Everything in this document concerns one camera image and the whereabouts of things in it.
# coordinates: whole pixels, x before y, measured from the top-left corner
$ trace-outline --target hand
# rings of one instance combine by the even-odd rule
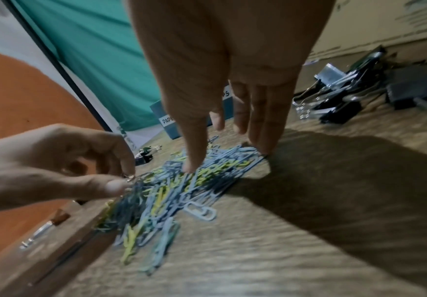
[[[222,91],[234,93],[234,129],[269,154],[281,137],[301,66],[334,0],[127,0],[161,100],[185,138],[193,172],[206,154],[206,117],[225,126]]]
[[[95,160],[85,175],[80,157]],[[0,210],[40,201],[91,200],[123,194],[122,178],[135,174],[135,158],[122,136],[52,125],[0,139]]]

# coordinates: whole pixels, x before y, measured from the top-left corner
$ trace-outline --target orange fabric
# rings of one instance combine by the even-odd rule
[[[90,112],[65,89],[38,69],[0,55],[0,138],[54,123],[101,130]],[[65,203],[59,200],[0,212],[0,252]]]

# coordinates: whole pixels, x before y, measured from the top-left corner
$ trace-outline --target teal fabric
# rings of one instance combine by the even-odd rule
[[[160,100],[121,0],[13,0],[47,46],[126,131],[153,126]]]

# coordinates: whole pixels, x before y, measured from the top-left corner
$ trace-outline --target wooden table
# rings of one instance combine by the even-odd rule
[[[395,46],[427,58],[427,41]],[[360,55],[331,59],[338,68]],[[327,61],[304,68],[298,89]],[[231,122],[217,143],[244,140]],[[165,133],[151,170],[179,150]],[[26,256],[0,263],[0,296],[58,297],[425,297],[427,296],[427,112],[366,109],[341,127],[297,121],[293,113],[274,155],[256,166],[200,222],[180,212],[165,264],[137,272],[144,253],[120,264],[112,235],[98,236],[34,287],[25,284],[56,249],[103,208],[92,202]]]

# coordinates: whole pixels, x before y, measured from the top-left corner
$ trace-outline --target pile of paper clips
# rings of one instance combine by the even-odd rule
[[[97,229],[118,230],[114,245],[124,245],[121,261],[127,263],[138,249],[158,236],[152,251],[140,267],[152,274],[162,265],[164,255],[179,231],[174,215],[179,210],[203,221],[212,221],[212,205],[243,174],[263,157],[252,147],[235,146],[220,149],[209,140],[207,157],[194,174],[184,174],[185,151],[173,155],[161,168],[137,177],[132,190],[122,199],[108,205],[109,210]]]
[[[427,101],[427,61],[397,61],[397,55],[388,55],[382,46],[347,72],[327,64],[315,79],[293,98],[300,119],[344,124],[383,94],[395,109],[414,107],[422,98]]]

